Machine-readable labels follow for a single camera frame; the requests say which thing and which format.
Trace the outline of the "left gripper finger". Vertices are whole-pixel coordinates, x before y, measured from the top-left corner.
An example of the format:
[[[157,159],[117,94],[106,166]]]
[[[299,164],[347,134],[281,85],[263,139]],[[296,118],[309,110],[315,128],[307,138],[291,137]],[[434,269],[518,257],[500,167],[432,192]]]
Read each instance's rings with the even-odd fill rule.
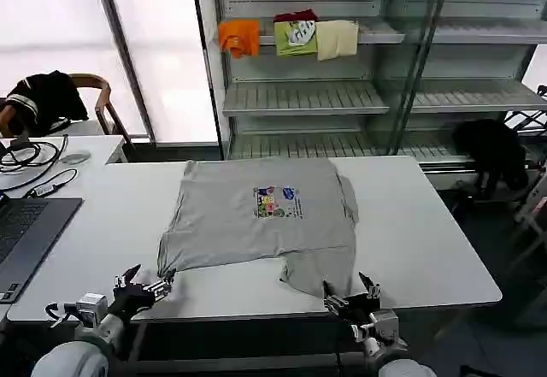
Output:
[[[130,284],[131,280],[135,277],[135,275],[138,273],[140,268],[141,268],[141,265],[137,264],[137,265],[127,269],[123,274],[116,275],[115,276],[114,288],[119,289],[119,288],[126,287],[128,284]]]
[[[152,293],[156,301],[163,300],[172,291],[175,274],[174,268],[168,270],[160,280],[146,286],[146,291]]]

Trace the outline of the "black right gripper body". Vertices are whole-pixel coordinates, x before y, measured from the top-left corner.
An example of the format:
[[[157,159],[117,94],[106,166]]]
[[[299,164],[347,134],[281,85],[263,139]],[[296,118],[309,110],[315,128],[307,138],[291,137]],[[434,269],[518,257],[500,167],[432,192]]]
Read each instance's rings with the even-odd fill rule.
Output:
[[[370,314],[380,309],[379,296],[362,293],[349,296],[346,304],[338,311],[338,316],[349,323],[369,323]]]

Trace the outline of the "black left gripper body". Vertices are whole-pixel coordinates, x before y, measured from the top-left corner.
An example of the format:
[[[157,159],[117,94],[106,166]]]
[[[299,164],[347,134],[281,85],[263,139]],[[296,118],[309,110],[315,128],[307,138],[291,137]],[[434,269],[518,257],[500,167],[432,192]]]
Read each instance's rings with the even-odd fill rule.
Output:
[[[136,315],[140,310],[150,309],[156,297],[154,292],[142,284],[128,283],[113,289],[114,301],[108,308],[112,315]]]

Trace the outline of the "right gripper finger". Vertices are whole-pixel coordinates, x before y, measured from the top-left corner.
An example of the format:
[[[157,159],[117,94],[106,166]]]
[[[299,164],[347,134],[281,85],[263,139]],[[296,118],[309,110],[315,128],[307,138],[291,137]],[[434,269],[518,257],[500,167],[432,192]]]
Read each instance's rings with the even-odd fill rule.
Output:
[[[359,278],[366,289],[367,298],[379,298],[381,293],[379,283],[372,281],[370,277],[362,272],[359,273]]]
[[[323,303],[327,310],[344,310],[349,306],[349,303],[339,297],[333,290],[331,285],[326,281],[322,281]]]

